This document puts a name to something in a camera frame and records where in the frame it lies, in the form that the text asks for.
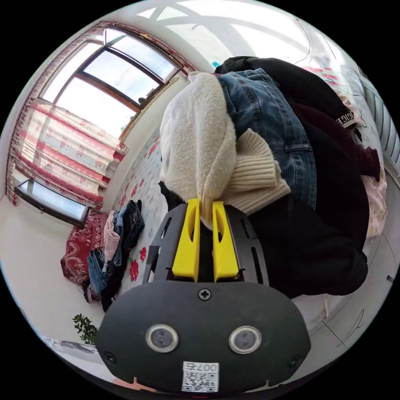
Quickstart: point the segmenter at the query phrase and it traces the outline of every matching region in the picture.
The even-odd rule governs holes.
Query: pink clothing
[[[376,181],[371,176],[361,176],[370,204],[370,221],[368,223],[367,238],[382,234],[385,226],[386,215],[386,177],[383,168],[380,169],[380,180]]]
[[[111,210],[104,227],[104,263],[113,259],[120,236],[114,231],[114,210]]]

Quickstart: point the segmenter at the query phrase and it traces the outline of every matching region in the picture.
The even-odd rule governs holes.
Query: clothing label
[[[336,120],[340,125],[342,125],[344,128],[348,128],[352,125],[355,125],[357,121],[354,118],[354,114],[352,111],[348,112],[345,115],[342,115],[340,118]]]

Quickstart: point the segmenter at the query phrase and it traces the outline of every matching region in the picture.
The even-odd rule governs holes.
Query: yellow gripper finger
[[[199,275],[200,252],[200,200],[189,200],[182,233],[175,255],[172,273],[176,277],[192,278]]]
[[[239,266],[224,203],[214,201],[212,207],[214,281],[217,282],[221,278],[235,278],[239,273]]]

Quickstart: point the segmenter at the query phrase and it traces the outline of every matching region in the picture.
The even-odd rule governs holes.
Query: window
[[[88,206],[53,192],[32,178],[18,185],[15,192],[34,207],[53,217],[81,228],[85,224]]]
[[[140,98],[146,99],[159,86],[134,65],[108,51],[99,54],[84,72],[110,85],[138,105]]]
[[[78,78],[72,79],[57,105],[96,124],[115,138],[121,136],[136,115],[120,101]]]
[[[158,75],[162,80],[167,79],[176,69],[176,67],[162,55],[156,53],[153,49],[132,37],[124,36],[114,43],[112,47],[136,59],[150,71]]]
[[[55,77],[50,80],[42,94],[42,98],[53,103],[69,78],[95,51],[99,50],[100,47],[101,45],[96,43],[84,44],[70,59],[68,59],[65,65],[58,70]]]
[[[143,39],[106,29],[69,57],[40,97],[121,140],[180,69]]]

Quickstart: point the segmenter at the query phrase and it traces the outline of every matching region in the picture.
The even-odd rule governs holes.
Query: screw
[[[292,357],[292,359],[289,361],[289,368],[296,368],[298,367],[301,362],[303,361],[303,358],[300,355],[295,355]]]
[[[197,294],[200,300],[207,301],[211,298],[211,292],[208,289],[199,290]]]
[[[116,363],[117,363],[117,359],[116,359],[115,356],[114,356],[112,353],[110,353],[109,351],[104,352],[104,356],[105,356],[105,358],[106,358],[106,360],[107,360],[107,362],[108,362],[109,364],[116,364]]]

